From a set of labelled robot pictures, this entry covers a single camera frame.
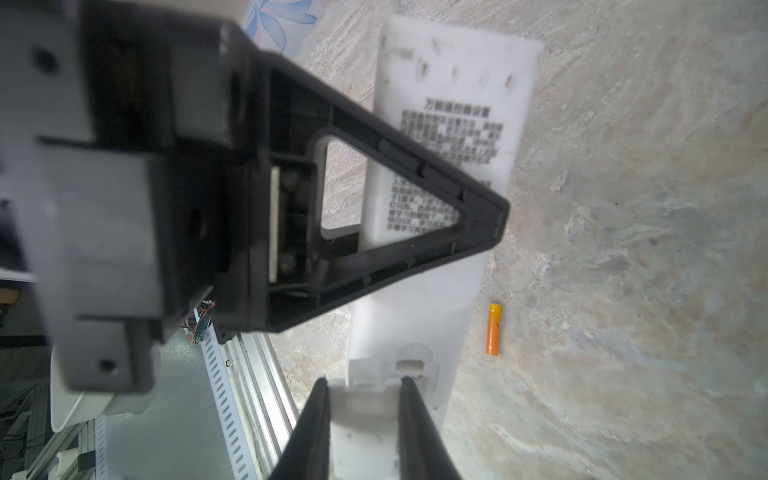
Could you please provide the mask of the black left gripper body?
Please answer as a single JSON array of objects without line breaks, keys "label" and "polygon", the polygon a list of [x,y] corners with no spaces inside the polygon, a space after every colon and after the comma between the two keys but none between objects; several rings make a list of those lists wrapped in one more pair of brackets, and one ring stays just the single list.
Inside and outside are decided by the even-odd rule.
[{"label": "black left gripper body", "polygon": [[1,195],[67,385],[145,393],[230,251],[257,50],[226,18],[1,5]]}]

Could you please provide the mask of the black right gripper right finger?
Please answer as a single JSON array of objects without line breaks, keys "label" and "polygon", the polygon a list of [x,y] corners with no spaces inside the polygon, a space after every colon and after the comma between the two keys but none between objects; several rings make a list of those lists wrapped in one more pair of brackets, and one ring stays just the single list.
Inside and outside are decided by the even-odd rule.
[{"label": "black right gripper right finger", "polygon": [[402,480],[461,478],[411,377],[399,393],[398,456]]}]

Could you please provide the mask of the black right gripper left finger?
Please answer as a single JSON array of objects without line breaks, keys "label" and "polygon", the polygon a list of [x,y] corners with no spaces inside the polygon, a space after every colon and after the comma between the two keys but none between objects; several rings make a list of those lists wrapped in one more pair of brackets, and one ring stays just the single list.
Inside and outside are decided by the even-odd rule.
[{"label": "black right gripper left finger", "polygon": [[328,480],[331,405],[328,382],[319,378],[269,480]]}]

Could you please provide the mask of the white remote control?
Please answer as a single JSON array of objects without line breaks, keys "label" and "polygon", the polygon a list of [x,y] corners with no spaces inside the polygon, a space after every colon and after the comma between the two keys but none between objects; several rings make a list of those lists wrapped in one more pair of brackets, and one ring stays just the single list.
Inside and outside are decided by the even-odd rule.
[{"label": "white remote control", "polygon": [[[374,113],[498,194],[510,184],[538,76],[541,41],[392,17],[378,48]],[[369,164],[365,250],[457,224],[456,209]],[[486,254],[431,269],[352,305],[347,374],[329,384],[339,479],[396,479],[403,377],[435,425],[445,417]]]}]

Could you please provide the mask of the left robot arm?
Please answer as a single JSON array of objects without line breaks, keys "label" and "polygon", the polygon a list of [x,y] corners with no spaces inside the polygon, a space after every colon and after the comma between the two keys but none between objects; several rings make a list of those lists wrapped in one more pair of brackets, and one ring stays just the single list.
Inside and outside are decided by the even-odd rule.
[{"label": "left robot arm", "polygon": [[[456,209],[367,252],[321,227],[340,140]],[[60,427],[145,395],[209,294],[280,332],[500,240],[506,200],[233,22],[118,1],[1,5],[1,254],[32,277]]]}]

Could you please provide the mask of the orange AA battery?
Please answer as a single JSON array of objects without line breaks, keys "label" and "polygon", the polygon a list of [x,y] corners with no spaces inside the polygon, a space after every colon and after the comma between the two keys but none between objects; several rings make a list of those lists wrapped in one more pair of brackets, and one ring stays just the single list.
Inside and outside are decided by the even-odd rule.
[{"label": "orange AA battery", "polygon": [[502,307],[499,304],[491,303],[489,305],[486,336],[486,354],[489,356],[497,357],[499,355],[501,320]]}]

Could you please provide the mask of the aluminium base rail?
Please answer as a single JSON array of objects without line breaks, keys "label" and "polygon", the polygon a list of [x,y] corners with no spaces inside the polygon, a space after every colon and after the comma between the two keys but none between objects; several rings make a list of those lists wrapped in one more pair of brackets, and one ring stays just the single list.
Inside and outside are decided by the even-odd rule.
[{"label": "aluminium base rail", "polygon": [[234,477],[266,479],[298,419],[270,338],[252,332],[221,344],[212,310],[193,315],[190,340],[202,350]]}]

